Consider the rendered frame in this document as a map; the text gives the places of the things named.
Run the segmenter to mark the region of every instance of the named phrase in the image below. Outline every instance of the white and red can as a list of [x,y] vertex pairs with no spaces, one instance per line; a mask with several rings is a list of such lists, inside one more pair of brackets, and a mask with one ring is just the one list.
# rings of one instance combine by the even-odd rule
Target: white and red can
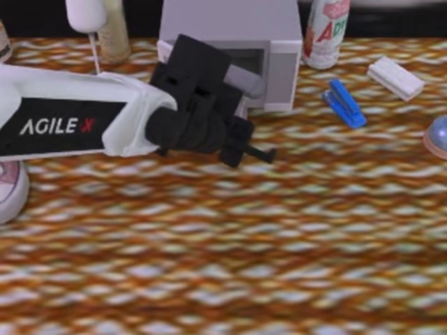
[[305,38],[308,66],[323,70],[337,63],[350,6],[351,0],[314,0]]

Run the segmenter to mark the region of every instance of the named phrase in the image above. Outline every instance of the white eraser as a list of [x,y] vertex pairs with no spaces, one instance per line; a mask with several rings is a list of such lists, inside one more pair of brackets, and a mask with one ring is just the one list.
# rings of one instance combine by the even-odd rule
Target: white eraser
[[107,23],[103,0],[65,0],[70,26],[78,33],[92,34]]
[[388,57],[380,58],[368,68],[367,75],[404,101],[410,101],[424,89],[425,83]]

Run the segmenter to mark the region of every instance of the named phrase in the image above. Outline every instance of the beige bottle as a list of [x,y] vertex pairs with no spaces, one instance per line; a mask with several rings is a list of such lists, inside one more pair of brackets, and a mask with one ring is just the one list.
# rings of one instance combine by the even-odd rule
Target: beige bottle
[[9,41],[5,26],[0,20],[0,63],[6,62],[13,55],[13,47]]
[[129,35],[122,0],[103,0],[107,23],[98,31],[101,60],[104,63],[120,64],[131,54]]

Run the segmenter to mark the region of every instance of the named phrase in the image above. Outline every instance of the red label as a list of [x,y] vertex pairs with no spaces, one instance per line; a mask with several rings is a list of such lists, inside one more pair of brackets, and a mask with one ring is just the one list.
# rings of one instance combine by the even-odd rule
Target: red label
[[324,5],[323,13],[332,20],[337,20],[349,13],[351,0],[340,0]]

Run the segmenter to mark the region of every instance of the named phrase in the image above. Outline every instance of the tabletop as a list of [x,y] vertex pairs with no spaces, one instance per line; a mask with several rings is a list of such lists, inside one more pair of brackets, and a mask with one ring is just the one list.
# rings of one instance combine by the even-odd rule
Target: tabletop
[[[148,81],[155,40],[104,70]],[[14,40],[13,64],[90,73],[87,39]],[[0,334],[447,334],[442,39],[348,39],[303,66],[293,115],[250,116],[271,165],[216,156],[27,162],[29,203],[0,228]],[[366,76],[381,55],[426,81],[410,103]],[[320,99],[338,77],[367,116]]]

